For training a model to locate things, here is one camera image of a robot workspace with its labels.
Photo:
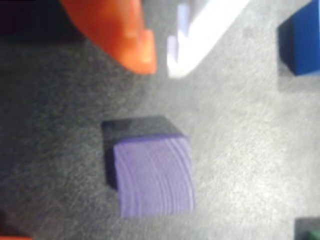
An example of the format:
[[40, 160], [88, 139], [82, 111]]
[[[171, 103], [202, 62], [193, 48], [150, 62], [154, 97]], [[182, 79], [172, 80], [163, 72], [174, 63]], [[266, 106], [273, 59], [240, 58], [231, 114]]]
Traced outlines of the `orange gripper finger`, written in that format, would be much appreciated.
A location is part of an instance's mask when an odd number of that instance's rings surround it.
[[140, 0], [62, 0], [72, 24], [116, 62], [136, 74], [157, 69], [154, 33]]

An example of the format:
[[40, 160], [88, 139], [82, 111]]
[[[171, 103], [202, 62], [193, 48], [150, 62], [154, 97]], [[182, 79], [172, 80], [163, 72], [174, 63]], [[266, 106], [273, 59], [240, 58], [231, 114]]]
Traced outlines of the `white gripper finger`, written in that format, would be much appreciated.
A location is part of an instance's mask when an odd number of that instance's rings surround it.
[[246, 8], [249, 0], [185, 0], [177, 5], [174, 34], [167, 38], [169, 78], [189, 75]]

